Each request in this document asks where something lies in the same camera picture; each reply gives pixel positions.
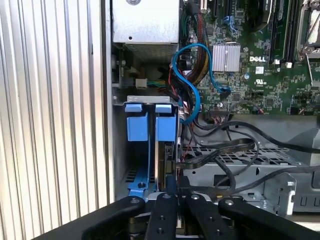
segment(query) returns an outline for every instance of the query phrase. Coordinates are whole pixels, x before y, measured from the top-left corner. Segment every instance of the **screw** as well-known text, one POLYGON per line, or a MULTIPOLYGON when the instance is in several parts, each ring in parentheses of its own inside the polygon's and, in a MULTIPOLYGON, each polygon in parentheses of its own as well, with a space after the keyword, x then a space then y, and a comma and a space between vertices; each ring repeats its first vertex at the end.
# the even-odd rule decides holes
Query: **screw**
POLYGON ((198 200, 198 199, 199 199, 199 196, 196 195, 196 194, 192 194, 192 195, 191 195, 191 198, 192 198, 193 200, 198 200))
POLYGON ((232 206, 234 204, 234 201, 232 200, 225 200, 225 203, 229 206, 232 206))
POLYGON ((138 202, 140 202, 139 199, 136 199, 135 197, 130 201, 132 204, 137 204, 138 202))
POLYGON ((168 195, 167 193, 166 193, 166 194, 164 194, 162 197, 163 197, 164 199, 169 199, 169 198, 171 198, 171 196, 170 196, 170 195, 168 195))
POLYGON ((262 200, 262 207, 265 209, 267 207, 267 201, 266 200, 262 200))
POLYGON ((137 5, 141 0, 126 0, 128 4, 137 5))

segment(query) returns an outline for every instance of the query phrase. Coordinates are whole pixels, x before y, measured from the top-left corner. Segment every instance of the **ram slot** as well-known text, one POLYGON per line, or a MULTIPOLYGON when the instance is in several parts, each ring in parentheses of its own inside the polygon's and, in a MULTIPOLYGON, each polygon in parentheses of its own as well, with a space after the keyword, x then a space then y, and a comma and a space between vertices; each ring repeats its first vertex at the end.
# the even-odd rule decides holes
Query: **ram slot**
POLYGON ((272 27, 271 27, 271 48, 270 48, 270 54, 269 54, 269 64, 273 64, 274 63, 275 51, 278 48, 277 41, 279 41, 279 39, 277 39, 277 37, 279 37, 279 35, 277 34, 277 26, 278 26, 278 14, 279 14, 280 1, 281 0, 276 0, 275 1, 273 20, 272 20, 272 27))
POLYGON ((284 60, 289 63, 294 63, 295 60, 296 32, 298 29, 300 7, 299 0, 291 0, 288 9, 289 18, 287 20, 287 31, 284 42, 284 60))

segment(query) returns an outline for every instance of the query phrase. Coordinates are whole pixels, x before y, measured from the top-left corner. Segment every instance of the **blue wire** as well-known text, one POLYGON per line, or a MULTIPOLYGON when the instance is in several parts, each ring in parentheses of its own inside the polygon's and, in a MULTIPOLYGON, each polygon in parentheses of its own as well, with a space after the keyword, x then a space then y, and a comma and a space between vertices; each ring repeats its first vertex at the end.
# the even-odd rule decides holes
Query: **blue wire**
POLYGON ((174 56, 173 56, 173 60, 172 60, 172 68, 173 68, 173 71, 174 73, 177 75, 177 77, 183 81, 184 83, 186 83, 191 89, 192 91, 194 92, 194 95, 195 95, 195 105, 194 105, 194 110, 192 112, 192 114, 189 116, 189 118, 187 118, 186 120, 180 120, 181 123, 183 124, 190 124, 192 123, 192 121, 196 118, 196 116, 198 115, 199 111, 200 111, 200 107, 201 107, 201 99, 200 99, 200 94, 199 94, 199 91, 196 89, 196 87, 191 83, 189 82, 184 76, 182 76, 180 74, 180 72, 178 71, 178 68, 177 68, 177 60, 178 60, 178 56, 186 49, 190 49, 192 47, 201 47, 203 48, 206 53, 208 54, 208 57, 209 57, 209 74, 210 74, 210 79, 211 79, 211 82, 212 82, 212 85, 218 90, 219 93, 222 93, 225 91, 229 91, 231 92, 230 88, 229 87, 224 87, 224 90, 223 90, 223 87, 222 85, 219 83, 219 82, 216 82, 215 79, 214 79, 214 73, 213 73, 213 61, 212 61, 212 57, 211 57, 211 53, 209 51, 209 49, 201 44, 201 43, 193 43, 193 44, 190 44, 190 45, 187 45, 183 48, 181 48, 174 56))

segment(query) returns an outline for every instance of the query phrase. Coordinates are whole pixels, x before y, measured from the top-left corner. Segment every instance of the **capacitor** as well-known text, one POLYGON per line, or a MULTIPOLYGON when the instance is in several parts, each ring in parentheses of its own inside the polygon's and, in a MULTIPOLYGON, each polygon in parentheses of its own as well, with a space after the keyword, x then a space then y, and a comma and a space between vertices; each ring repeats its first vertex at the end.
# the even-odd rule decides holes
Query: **capacitor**
POLYGON ((246 72, 244 75, 243 75, 243 78, 245 80, 248 80, 250 78, 250 74, 248 72, 246 72))

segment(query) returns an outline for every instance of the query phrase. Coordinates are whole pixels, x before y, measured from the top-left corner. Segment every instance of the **green wire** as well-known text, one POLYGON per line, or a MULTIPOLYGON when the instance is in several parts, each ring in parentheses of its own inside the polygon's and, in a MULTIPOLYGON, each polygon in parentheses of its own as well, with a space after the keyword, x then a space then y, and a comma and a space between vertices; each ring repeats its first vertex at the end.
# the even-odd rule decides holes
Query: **green wire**
POLYGON ((156 86, 156 87, 160 87, 160 88, 163 88, 163 87, 166 86, 165 84, 160 84, 160 83, 156 83, 156 82, 152 82, 152 81, 148 82, 147 84, 148 85, 153 85, 153 86, 156 86))

